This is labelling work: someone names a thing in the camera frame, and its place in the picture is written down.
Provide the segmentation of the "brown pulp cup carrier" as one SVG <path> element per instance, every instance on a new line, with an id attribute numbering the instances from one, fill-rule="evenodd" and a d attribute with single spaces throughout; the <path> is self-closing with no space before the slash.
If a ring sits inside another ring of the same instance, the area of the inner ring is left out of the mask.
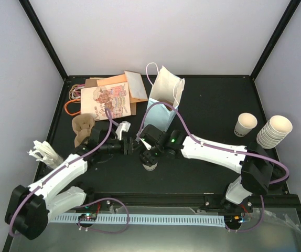
<path id="1" fill-rule="evenodd" d="M 76 134 L 74 139 L 75 147 L 78 147 L 86 137 L 90 136 L 94 125 L 94 117 L 88 113 L 80 114 L 72 119 L 72 129 Z"/>

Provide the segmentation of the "light blue paper bag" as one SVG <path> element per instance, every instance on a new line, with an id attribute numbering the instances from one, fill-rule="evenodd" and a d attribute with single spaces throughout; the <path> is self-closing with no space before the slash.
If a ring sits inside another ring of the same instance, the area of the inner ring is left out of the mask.
<path id="1" fill-rule="evenodd" d="M 174 75 L 162 66 L 157 69 L 157 77 L 150 84 L 152 88 L 147 104 L 149 112 L 144 126 L 151 124 L 161 131 L 167 131 L 176 115 L 170 106 L 178 109 L 185 87 L 185 79 Z"/>

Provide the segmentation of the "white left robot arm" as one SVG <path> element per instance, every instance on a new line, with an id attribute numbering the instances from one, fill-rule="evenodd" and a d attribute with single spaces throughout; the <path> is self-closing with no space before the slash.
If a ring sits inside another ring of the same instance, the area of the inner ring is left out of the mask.
<path id="1" fill-rule="evenodd" d="M 78 186 L 66 189 L 66 186 L 98 161 L 96 154 L 130 154 L 133 141 L 124 136 L 129 128 L 130 123 L 127 121 L 98 122 L 92 128 L 90 136 L 65 160 L 58 162 L 50 173 L 28 186 L 15 187 L 5 214 L 9 235 L 23 235 L 33 240 L 40 236 L 57 216 L 74 208 L 91 209 L 95 205 L 94 213 L 82 214 L 78 221 L 96 220 L 102 203 L 111 203 L 114 199 L 95 200 L 92 189 L 84 190 Z"/>

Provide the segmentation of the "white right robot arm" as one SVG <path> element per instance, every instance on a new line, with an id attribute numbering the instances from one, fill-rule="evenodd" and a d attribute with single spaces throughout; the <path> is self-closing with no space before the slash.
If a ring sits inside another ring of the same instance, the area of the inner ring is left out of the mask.
<path id="1" fill-rule="evenodd" d="M 145 169 L 156 168 L 161 156 L 202 160 L 228 168 L 238 177 L 228 185 L 220 202 L 206 200 L 206 207 L 219 212 L 238 212 L 251 195 L 266 195 L 270 185 L 288 179 L 288 169 L 266 155 L 257 144 L 227 145 L 201 139 L 185 131 L 162 131 L 149 124 L 137 134 L 143 145 L 139 157 Z"/>

